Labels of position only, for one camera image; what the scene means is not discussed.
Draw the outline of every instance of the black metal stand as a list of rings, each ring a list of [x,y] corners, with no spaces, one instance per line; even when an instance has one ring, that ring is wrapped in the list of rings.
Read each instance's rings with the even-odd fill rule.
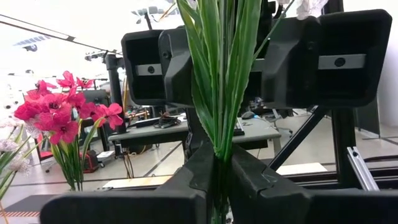
[[[102,147],[104,148],[104,152],[109,151],[108,137],[107,137],[104,126],[98,128],[98,134],[101,138],[101,143],[102,143]]]
[[[273,170],[277,170],[289,156],[296,150],[296,148],[303,142],[303,140],[311,133],[319,121],[327,114],[329,109],[318,107],[301,126],[301,128],[289,139],[284,148],[275,156],[269,164]]]
[[[109,73],[109,85],[111,86],[111,101],[117,103],[123,108],[123,99],[120,89],[118,68],[123,67],[123,58],[117,58],[116,55],[105,56],[106,69]],[[120,118],[124,120],[124,111],[119,114]],[[122,134],[126,132],[126,124],[116,127],[116,132]]]
[[[349,163],[347,152],[347,147],[356,146],[353,109],[333,109],[331,111],[331,122],[338,182],[342,188],[360,188],[358,178]]]
[[[185,109],[185,113],[187,114],[188,136],[185,141],[184,161],[187,162],[193,153],[196,152],[202,144],[210,142],[210,139],[201,126],[195,109],[187,108]]]

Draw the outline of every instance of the white floor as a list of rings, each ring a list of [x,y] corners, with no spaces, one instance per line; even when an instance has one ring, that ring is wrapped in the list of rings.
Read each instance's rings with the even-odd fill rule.
[[[303,114],[293,118],[283,119],[278,121],[277,125],[279,127],[290,128],[296,132],[308,117],[309,115]],[[386,135],[398,136],[398,129],[385,129],[388,131]],[[363,140],[366,138],[369,138],[369,136],[359,132],[356,133],[357,146],[364,158],[398,154],[398,138],[391,138],[390,142],[383,139]],[[282,145],[284,145],[288,140],[288,136],[283,136]],[[131,160],[134,167],[134,175],[136,177],[142,177],[144,175],[152,176],[173,174],[175,170],[183,164],[182,146],[175,149],[178,144],[179,142],[161,144],[158,149],[153,148],[141,155],[132,156]],[[96,142],[92,148],[96,151],[100,151],[101,144]],[[274,156],[272,142],[269,142],[268,148],[251,150],[250,153],[254,156],[259,155],[259,159],[272,158]],[[333,170],[335,169],[334,162],[335,158],[333,153],[331,120],[324,118],[312,133],[307,136],[297,150],[289,157],[284,166],[319,163],[325,169]],[[40,165],[38,163],[37,155],[35,154],[34,164],[36,165],[33,166],[30,176],[26,177],[23,175],[17,175],[12,187],[10,187],[2,200],[3,207],[12,205],[30,195],[60,194],[67,191],[68,185],[63,182],[63,175],[59,166],[54,165],[49,173],[45,173],[45,169],[49,163],[50,162],[45,162]],[[369,164],[369,167],[381,166],[398,166],[398,162],[378,162]],[[311,171],[308,168],[303,168],[301,172]],[[85,190],[94,190],[98,187],[102,187],[110,179],[121,178],[126,178],[123,161],[111,159],[106,162],[105,168],[99,169],[92,174],[85,174],[85,180],[87,180],[87,182],[85,182],[84,188]],[[0,217],[0,223],[5,223],[2,217]],[[38,223],[38,221],[37,218],[32,217],[9,217],[9,223]]]

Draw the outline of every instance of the white flower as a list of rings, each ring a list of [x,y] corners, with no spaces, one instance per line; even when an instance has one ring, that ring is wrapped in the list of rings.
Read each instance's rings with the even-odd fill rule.
[[[195,0],[188,0],[188,4],[189,6],[191,6],[192,9],[197,9],[198,6],[198,2],[196,2]]]
[[[304,20],[308,16],[318,17],[328,0],[296,0],[298,4],[297,19]]]
[[[11,171],[17,171],[24,175],[30,174],[31,165],[29,165],[30,160],[25,159],[22,154],[16,155],[12,161],[8,164],[7,169]]]
[[[18,147],[18,144],[10,139],[0,140],[0,151],[1,152],[12,152]]]
[[[41,130],[34,126],[34,121],[26,122],[25,128],[32,138],[38,138],[42,134]]]
[[[6,127],[16,127],[24,124],[24,121],[15,118],[13,116],[9,116],[3,119],[0,119],[0,128],[6,128]]]
[[[289,4],[290,0],[276,0],[278,4],[283,5],[283,4]]]

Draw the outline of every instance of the red object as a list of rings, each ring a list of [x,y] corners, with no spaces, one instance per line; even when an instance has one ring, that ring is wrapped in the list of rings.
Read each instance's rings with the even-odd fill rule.
[[[77,85],[82,88],[90,88],[94,84],[94,80],[80,80],[79,78],[76,78],[76,80],[77,80]]]
[[[113,103],[107,108],[105,105],[85,103],[83,93],[76,93],[78,85],[89,86],[90,82],[83,82],[80,79],[78,85],[73,75],[66,71],[63,73],[64,80],[57,80],[62,87],[69,87],[69,94],[51,93],[47,88],[55,86],[41,80],[36,84],[37,89],[28,92],[29,101],[25,101],[15,111],[14,116],[25,121],[34,131],[49,131],[50,142],[58,144],[60,140],[71,143],[78,134],[78,123],[72,121],[72,109],[76,109],[81,119],[93,118],[94,121],[101,119],[102,126],[106,120],[112,129],[121,125],[123,120],[118,116],[122,108]]]
[[[102,108],[105,110],[109,127],[115,129],[116,126],[123,124],[123,119],[119,117],[119,113],[122,113],[123,109],[117,103],[112,103],[109,108],[102,105]]]
[[[89,174],[100,167],[95,151],[89,150],[86,153],[85,163],[83,164],[83,173]]]
[[[64,71],[63,73],[63,77],[65,79],[63,80],[57,80],[57,83],[62,87],[62,88],[72,88],[75,86],[75,79],[73,78],[73,74],[68,72],[68,71]]]

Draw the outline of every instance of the pink flower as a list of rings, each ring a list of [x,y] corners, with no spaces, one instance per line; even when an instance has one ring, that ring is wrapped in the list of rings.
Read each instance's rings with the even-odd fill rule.
[[[67,124],[58,125],[54,130],[55,133],[51,136],[50,142],[52,144],[58,144],[60,140],[65,143],[72,143],[76,135],[79,132],[79,124],[76,121],[70,121]]]
[[[64,126],[70,122],[72,116],[72,106],[64,104],[55,113],[41,113],[34,124],[41,131],[56,131],[59,126]]]
[[[62,88],[72,88],[75,86],[75,79],[73,78],[73,74],[64,71],[63,77],[65,78],[64,80],[59,80],[57,79],[57,83],[62,87]]]
[[[109,108],[104,105],[100,105],[100,107],[105,110],[105,118],[109,122],[109,126],[115,130],[116,126],[123,124],[123,119],[119,117],[119,113],[122,113],[123,109],[117,103],[112,103]]]
[[[29,90],[27,95],[31,100],[38,100],[41,96],[45,96],[47,94],[51,94],[51,91],[47,88],[56,88],[55,85],[46,83],[44,80],[38,81],[36,84],[36,89]]]
[[[46,108],[36,102],[26,101],[23,105],[20,105],[17,110],[15,110],[14,116],[23,121],[28,121],[31,118],[35,118],[36,115],[45,110]]]
[[[85,104],[86,98],[83,93],[69,94],[67,102],[80,111],[81,107]]]
[[[96,116],[96,108],[97,107],[92,102],[83,104],[79,110],[79,117],[81,119],[87,119],[91,118],[92,116]]]
[[[94,80],[80,80],[79,78],[76,79],[77,79],[77,85],[82,88],[90,88],[94,84]]]
[[[50,113],[54,113],[61,107],[65,98],[66,96],[62,93],[48,94],[42,98],[42,104],[49,109]]]

